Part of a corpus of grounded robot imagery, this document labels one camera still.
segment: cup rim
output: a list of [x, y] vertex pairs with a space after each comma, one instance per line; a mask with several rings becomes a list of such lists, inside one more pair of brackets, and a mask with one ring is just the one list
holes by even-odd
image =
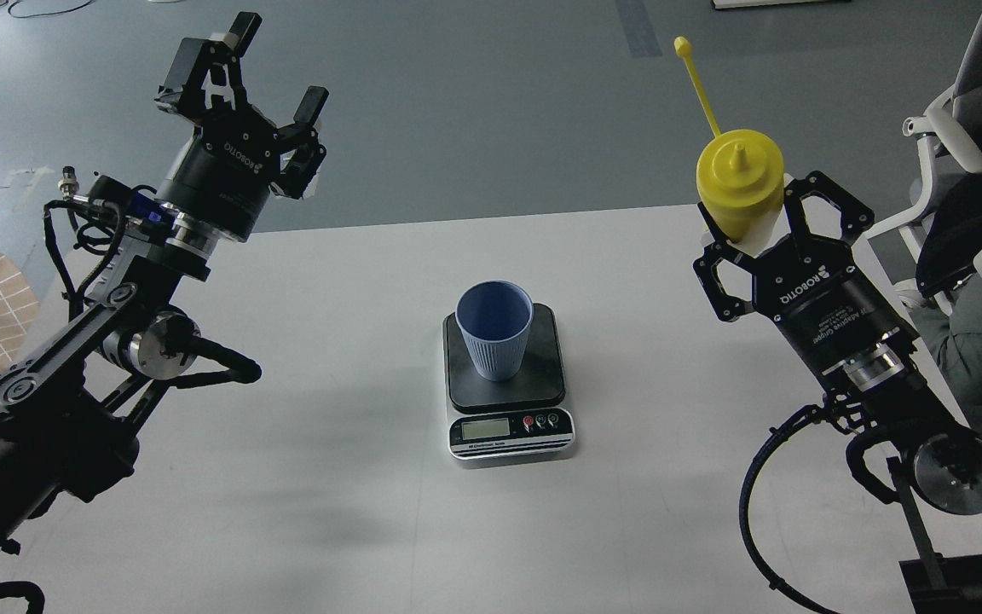
[[[514, 291], [518, 292], [519, 294], [522, 295], [523, 298], [525, 298], [525, 304], [527, 307], [529, 307], [529, 318], [525, 320], [525, 326], [522, 327], [522, 330], [517, 331], [516, 333], [510, 335], [510, 337], [507, 337], [505, 339], [484, 339], [483, 337], [477, 337], [475, 334], [468, 332], [468, 329], [466, 329], [464, 323], [461, 323], [460, 321], [459, 307], [460, 307], [461, 300], [464, 300], [465, 297], [468, 296], [468, 292], [474, 291], [476, 290], [476, 288], [484, 287], [484, 285], [488, 285], [488, 284], [502, 284], [513, 288]], [[460, 298], [457, 299], [457, 306], [453, 308], [453, 318], [457, 320], [457, 327], [459, 327], [460, 331], [468, 335], [468, 337], [471, 337], [473, 339], [478, 339], [478, 341], [482, 341], [484, 343], [505, 343], [507, 341], [513, 341], [514, 339], [521, 337], [523, 333], [529, 330], [529, 327], [533, 326], [534, 313], [535, 310], [533, 307], [533, 299], [529, 296], [529, 293], [525, 292], [525, 288], [520, 287], [518, 284], [515, 284], [514, 282], [508, 282], [507, 280], [485, 280], [478, 284], [472, 285], [472, 287], [469, 287], [468, 290], [464, 291], [464, 294], [460, 295]]]

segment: robotiq logo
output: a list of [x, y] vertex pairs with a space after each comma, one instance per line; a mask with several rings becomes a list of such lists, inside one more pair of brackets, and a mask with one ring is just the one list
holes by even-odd
[[806, 294], [806, 292], [808, 292], [808, 290], [810, 290], [811, 287], [814, 287], [818, 283], [827, 280], [829, 278], [829, 275], [830, 275], [829, 270], [825, 269], [825, 265], [822, 264], [821, 268], [817, 269], [817, 272], [814, 273], [814, 275], [810, 277], [810, 279], [807, 279], [801, 284], [796, 285], [796, 287], [794, 287], [794, 290], [787, 292], [787, 294], [780, 296], [779, 303], [783, 303], [783, 304], [790, 303], [791, 300], [794, 300], [799, 296]]
[[231, 145], [229, 141], [226, 141], [226, 144], [222, 145], [222, 148], [223, 150], [226, 150], [226, 153], [228, 153], [231, 156], [234, 156], [241, 164], [251, 168], [253, 172], [259, 172], [261, 168], [264, 167], [263, 164], [258, 164], [254, 159], [251, 159], [251, 157], [244, 155], [241, 151], [238, 150], [238, 148], [235, 148], [234, 145]]

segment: scale platform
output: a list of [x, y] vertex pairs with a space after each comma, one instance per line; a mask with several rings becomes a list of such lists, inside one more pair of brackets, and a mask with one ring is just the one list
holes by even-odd
[[449, 454], [460, 460], [554, 455], [575, 440], [573, 416], [557, 407], [566, 397], [556, 316], [533, 303], [522, 368], [507, 381], [480, 377], [457, 326], [442, 322], [448, 390]]

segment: robotic arm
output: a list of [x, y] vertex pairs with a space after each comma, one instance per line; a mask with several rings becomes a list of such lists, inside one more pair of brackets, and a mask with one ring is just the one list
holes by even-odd
[[[63, 490], [89, 502], [131, 475], [136, 434], [169, 388], [260, 378], [256, 362], [201, 337], [170, 303], [181, 277], [206, 280], [218, 238], [248, 240], [269, 190], [300, 198], [325, 156], [313, 128], [327, 99], [323, 87], [309, 87], [283, 128], [249, 105], [239, 60], [258, 25], [260, 16], [242, 12], [230, 32], [181, 43], [156, 102], [191, 121], [194, 134], [156, 198], [142, 194], [152, 188], [105, 176], [79, 195], [67, 167], [63, 198], [44, 207], [71, 320], [0, 373], [0, 552], [19, 552], [11, 533], [46, 512]], [[223, 94], [223, 87], [231, 92]], [[109, 233], [104, 258], [77, 291], [55, 248], [54, 209]], [[85, 389], [85, 361], [93, 353], [128, 374], [104, 399]], [[198, 356], [225, 370], [184, 374]], [[132, 409], [117, 415], [136, 396]], [[28, 599], [28, 611], [43, 609], [35, 584], [1, 583], [0, 599], [7, 597]]]
[[[838, 240], [808, 228], [802, 201], [810, 197], [839, 210]], [[748, 554], [772, 589], [806, 609], [831, 612], [768, 567], [748, 529], [749, 497], [769, 455], [802, 428], [829, 422], [854, 435], [846, 462], [858, 484], [881, 502], [904, 507], [920, 551], [919, 562], [901, 564], [916, 611], [982, 611], [982, 555], [979, 560], [936, 555], [910, 492], [943, 512], [982, 513], [982, 439], [952, 419], [927, 387], [911, 357], [915, 329], [854, 262], [851, 246], [873, 225], [873, 212], [822, 172], [788, 183], [783, 209], [790, 233], [754, 258], [734, 247], [707, 207], [699, 205], [713, 242], [694, 269], [714, 314], [727, 322], [752, 311], [771, 318], [823, 388], [822, 405], [806, 405], [774, 429], [749, 468], [739, 510]], [[718, 276], [722, 261], [752, 276], [752, 300], [726, 294]], [[863, 458], [880, 443], [891, 443], [900, 453], [889, 462], [895, 489], [871, 472]], [[981, 574], [971, 574], [972, 569]]]

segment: screw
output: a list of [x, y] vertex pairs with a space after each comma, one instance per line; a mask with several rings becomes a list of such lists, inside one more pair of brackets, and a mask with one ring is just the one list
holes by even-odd
[[34, 390], [36, 390], [35, 382], [32, 381], [31, 377], [26, 377], [23, 380], [17, 381], [16, 384], [11, 385], [7, 396], [5, 396], [5, 400], [8, 403], [23, 400], [25, 397], [30, 396]]
[[112, 294], [108, 295], [108, 302], [112, 304], [120, 304], [126, 299], [131, 298], [132, 294], [134, 293], [131, 291], [131, 288], [121, 285], [121, 287], [113, 290]]

